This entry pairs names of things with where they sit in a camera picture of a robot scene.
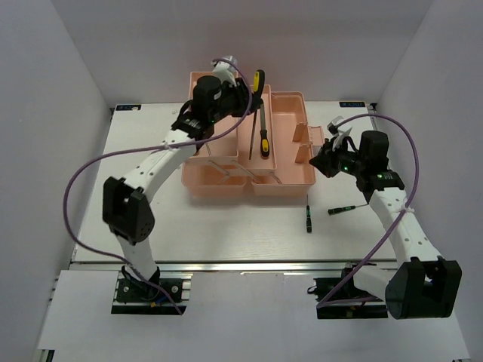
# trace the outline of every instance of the tabletop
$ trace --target tabletop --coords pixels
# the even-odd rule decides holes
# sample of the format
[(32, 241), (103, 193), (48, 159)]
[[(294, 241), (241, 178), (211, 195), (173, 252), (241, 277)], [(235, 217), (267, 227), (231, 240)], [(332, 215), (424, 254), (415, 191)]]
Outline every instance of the tabletop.
[[(181, 104), (143, 104), (137, 111), (115, 111), (104, 152), (154, 146), (164, 139)], [(337, 116), (348, 118), (364, 108), (340, 108), (338, 102), (306, 102), (309, 125), (326, 125)], [(358, 144), (370, 130), (369, 118), (352, 123)], [(114, 235), (102, 221), (102, 186), (109, 176), (122, 177), (147, 156), (123, 155), (101, 161), (82, 222), (80, 238), (97, 249), (121, 253)], [(380, 240), (384, 229), (369, 207), (337, 216), (327, 210), (364, 204), (355, 179), (339, 174), (333, 179), (317, 172), (309, 191), (312, 234), (306, 232), (306, 200), (246, 196), (242, 199), (194, 199), (176, 170), (159, 189), (151, 206), (155, 228), (150, 235), (153, 257), (159, 262), (222, 261), (334, 261), (362, 259)], [(395, 259), (390, 243), (374, 259)], [(79, 248), (75, 262), (107, 262), (110, 258)]]

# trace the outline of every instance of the gray wall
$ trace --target gray wall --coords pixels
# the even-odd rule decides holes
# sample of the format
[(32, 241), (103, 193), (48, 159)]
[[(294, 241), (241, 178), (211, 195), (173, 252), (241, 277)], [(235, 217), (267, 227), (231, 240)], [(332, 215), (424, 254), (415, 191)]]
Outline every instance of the gray wall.
[(185, 101), (237, 56), (277, 91), (378, 100), (431, 0), (53, 0), (109, 105)]
[[(0, 360), (23, 362), (72, 252), (63, 190), (99, 152), (109, 110), (49, 0), (2, 0), (0, 48)], [(72, 194), (76, 227), (92, 176)]]
[[(406, 124), (416, 140), (415, 207), (434, 245), (463, 269), (456, 312), (476, 361), (483, 360), (482, 14), (481, 0), (435, 0), (380, 101), (381, 113)], [(394, 128), (389, 138), (398, 152), (393, 167), (410, 184), (409, 145)]]

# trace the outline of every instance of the black label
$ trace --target black label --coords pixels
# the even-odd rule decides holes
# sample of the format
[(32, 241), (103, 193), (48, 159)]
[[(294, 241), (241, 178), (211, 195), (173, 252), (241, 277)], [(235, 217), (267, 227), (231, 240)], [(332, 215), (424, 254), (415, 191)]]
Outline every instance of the black label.
[(339, 102), (340, 108), (365, 108), (364, 102)]
[(140, 104), (118, 104), (115, 107), (116, 111), (139, 111), (141, 110)]

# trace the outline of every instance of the white wall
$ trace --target white wall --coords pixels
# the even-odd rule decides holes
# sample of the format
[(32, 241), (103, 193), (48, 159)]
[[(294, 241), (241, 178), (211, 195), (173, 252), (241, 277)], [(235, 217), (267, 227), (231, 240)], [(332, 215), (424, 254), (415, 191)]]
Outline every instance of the white wall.
[[(463, 269), (457, 316), (472, 360), (483, 360), (483, 2), (435, 0), (380, 101), (407, 125), (421, 161), (417, 214), (435, 246)], [(389, 129), (392, 165), (411, 183), (414, 162)]]
[[(28, 361), (72, 242), (61, 218), (109, 110), (49, 0), (0, 2), (0, 360)], [(72, 195), (76, 228), (92, 172)]]
[(431, 0), (53, 0), (109, 105), (185, 101), (237, 56), (277, 91), (376, 101)]

